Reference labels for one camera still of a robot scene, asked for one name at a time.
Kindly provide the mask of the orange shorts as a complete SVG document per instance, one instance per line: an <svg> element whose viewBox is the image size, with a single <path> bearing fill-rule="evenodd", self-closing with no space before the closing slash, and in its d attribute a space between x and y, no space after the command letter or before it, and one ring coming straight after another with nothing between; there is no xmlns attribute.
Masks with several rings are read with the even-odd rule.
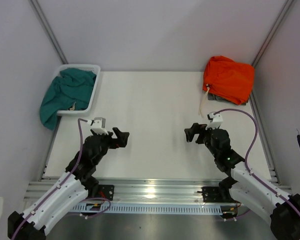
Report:
<svg viewBox="0 0 300 240"><path fill-rule="evenodd" d="M198 115L203 117L203 106L208 94L220 96L235 105L249 99L253 89L255 68L247 63L236 62L225 56L213 56L203 72L201 99Z"/></svg>

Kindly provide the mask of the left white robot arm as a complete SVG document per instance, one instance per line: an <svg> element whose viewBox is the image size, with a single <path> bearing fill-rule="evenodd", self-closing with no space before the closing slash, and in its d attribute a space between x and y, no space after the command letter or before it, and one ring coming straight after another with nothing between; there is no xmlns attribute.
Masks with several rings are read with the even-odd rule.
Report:
<svg viewBox="0 0 300 240"><path fill-rule="evenodd" d="M11 240L44 240L52 228L74 206L84 200L106 201L99 181L93 177L97 165L108 150L124 148L130 133L117 127L80 138L80 148L56 183L22 213L14 211L7 220L7 236Z"/></svg>

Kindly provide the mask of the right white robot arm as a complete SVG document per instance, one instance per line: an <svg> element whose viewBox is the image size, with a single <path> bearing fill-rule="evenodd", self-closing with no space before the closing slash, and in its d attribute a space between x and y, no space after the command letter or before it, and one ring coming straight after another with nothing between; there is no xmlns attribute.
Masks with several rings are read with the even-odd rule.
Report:
<svg viewBox="0 0 300 240"><path fill-rule="evenodd" d="M237 201L262 218L278 240L300 240L300 194L290 194L247 168L247 160L231 147L224 129L208 129L194 123L184 130L186 141L203 144L217 168L227 175L219 183L218 196L224 202Z"/></svg>

